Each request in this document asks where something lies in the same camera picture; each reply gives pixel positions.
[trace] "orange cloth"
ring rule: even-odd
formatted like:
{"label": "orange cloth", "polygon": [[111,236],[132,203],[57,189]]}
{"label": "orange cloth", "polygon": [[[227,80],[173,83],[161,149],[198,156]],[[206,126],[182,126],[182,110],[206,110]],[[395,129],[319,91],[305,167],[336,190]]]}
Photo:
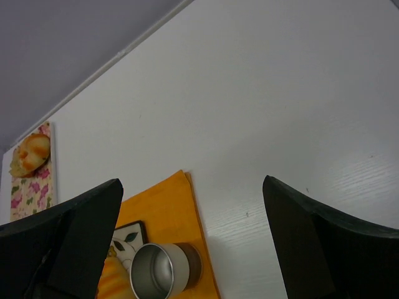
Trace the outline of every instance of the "orange cloth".
{"label": "orange cloth", "polygon": [[116,257],[107,257],[95,299],[135,299],[129,274]]}
{"label": "orange cloth", "polygon": [[200,281],[176,299],[220,298],[199,218],[191,176],[183,171],[131,197],[120,208],[117,227],[142,220],[150,242],[188,242],[200,252],[203,262]]}

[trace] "metal cup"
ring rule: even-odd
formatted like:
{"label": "metal cup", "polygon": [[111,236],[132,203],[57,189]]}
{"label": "metal cup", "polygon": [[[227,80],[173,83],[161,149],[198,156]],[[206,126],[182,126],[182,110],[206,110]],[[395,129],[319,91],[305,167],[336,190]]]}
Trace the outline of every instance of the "metal cup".
{"label": "metal cup", "polygon": [[188,243],[141,246],[130,267],[130,284],[137,299],[167,299],[196,285],[202,263]]}

